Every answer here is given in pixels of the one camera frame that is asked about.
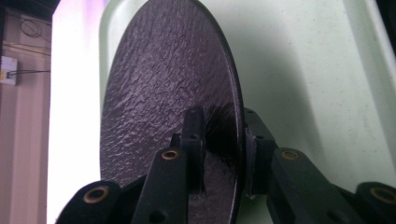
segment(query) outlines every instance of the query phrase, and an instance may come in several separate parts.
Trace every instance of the round hole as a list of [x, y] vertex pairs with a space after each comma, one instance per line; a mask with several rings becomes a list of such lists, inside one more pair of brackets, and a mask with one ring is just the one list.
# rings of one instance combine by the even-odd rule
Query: round hole
[[350, 223], [349, 217], [339, 210], [329, 210], [327, 216], [336, 223]]
[[149, 215], [150, 223], [163, 223], [166, 220], [166, 215], [164, 212], [155, 211]]
[[396, 193], [384, 188], [371, 188], [370, 193], [383, 203], [396, 204]]
[[167, 150], [163, 152], [163, 158], [165, 160], [171, 161], [178, 157], [178, 152], [176, 150]]
[[90, 189], [84, 195], [85, 203], [99, 203], [108, 195], [108, 186], [98, 186]]
[[288, 150], [283, 151], [282, 156], [283, 156], [283, 158], [291, 160], [291, 161], [295, 161], [300, 158], [300, 155], [297, 152], [288, 151]]
[[192, 135], [190, 135], [190, 139], [196, 140], [196, 139], [198, 139], [198, 135], [192, 134]]

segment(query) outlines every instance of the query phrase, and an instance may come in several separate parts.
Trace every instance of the wall outlet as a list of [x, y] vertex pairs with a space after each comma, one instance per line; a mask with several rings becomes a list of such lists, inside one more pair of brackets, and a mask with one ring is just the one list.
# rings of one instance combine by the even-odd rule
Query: wall outlet
[[15, 86], [17, 85], [17, 75], [8, 75], [8, 72], [17, 71], [18, 60], [1, 56], [0, 83]]

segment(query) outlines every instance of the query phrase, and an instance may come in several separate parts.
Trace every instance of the textured disc surface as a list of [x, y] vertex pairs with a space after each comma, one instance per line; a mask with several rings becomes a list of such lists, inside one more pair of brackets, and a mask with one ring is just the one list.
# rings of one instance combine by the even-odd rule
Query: textured disc surface
[[195, 0], [150, 0], [128, 25], [107, 83], [101, 176], [122, 187], [145, 175], [180, 133], [184, 113], [205, 110], [205, 193], [189, 198], [189, 223], [234, 223], [245, 149], [233, 57], [214, 18]]

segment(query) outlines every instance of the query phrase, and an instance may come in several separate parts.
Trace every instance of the black disc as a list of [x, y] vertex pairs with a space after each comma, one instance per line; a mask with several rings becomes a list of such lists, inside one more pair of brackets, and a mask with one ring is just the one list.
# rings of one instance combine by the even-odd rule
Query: black disc
[[101, 176], [122, 187], [148, 172], [180, 133], [184, 113], [205, 110], [205, 193], [189, 198], [189, 223], [234, 223], [245, 147], [239, 81], [225, 37], [195, 0], [149, 0], [128, 25], [107, 83]]

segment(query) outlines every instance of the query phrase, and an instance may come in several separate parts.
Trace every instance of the black mounting arm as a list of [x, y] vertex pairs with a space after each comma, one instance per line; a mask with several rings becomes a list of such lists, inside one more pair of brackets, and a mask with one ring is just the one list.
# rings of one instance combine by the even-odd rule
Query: black mounting arm
[[[396, 223], [396, 189], [370, 182], [356, 194], [331, 184], [301, 151], [278, 148], [252, 110], [245, 110], [246, 195], [267, 194], [275, 224]], [[121, 189], [98, 181], [79, 190], [58, 224], [188, 223], [188, 195], [204, 189], [205, 120], [186, 112], [182, 134], [158, 151], [147, 176]]]

